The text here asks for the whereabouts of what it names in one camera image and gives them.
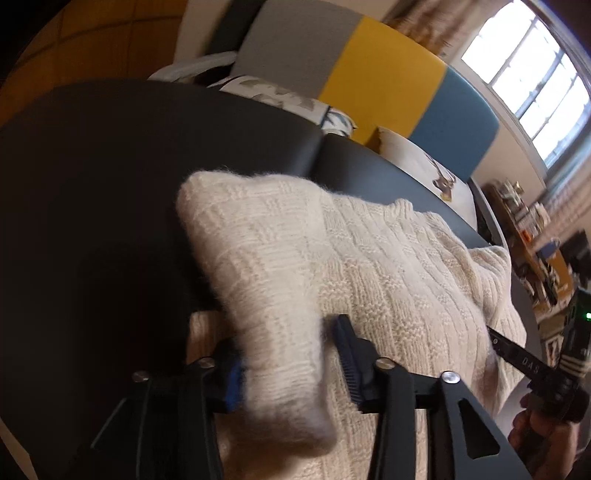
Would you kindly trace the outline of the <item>person's right hand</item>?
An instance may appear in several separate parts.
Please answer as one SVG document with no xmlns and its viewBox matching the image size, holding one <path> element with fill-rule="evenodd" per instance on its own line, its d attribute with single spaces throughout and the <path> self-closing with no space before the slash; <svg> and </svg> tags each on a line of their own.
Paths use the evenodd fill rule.
<svg viewBox="0 0 591 480">
<path fill-rule="evenodd" d="M 531 398 L 530 393 L 521 398 L 523 410 L 513 420 L 508 441 L 521 453 L 531 434 L 542 439 L 541 446 L 527 463 L 532 478 L 590 480 L 590 445 L 577 454 L 580 425 L 544 416 L 530 406 Z"/>
</svg>

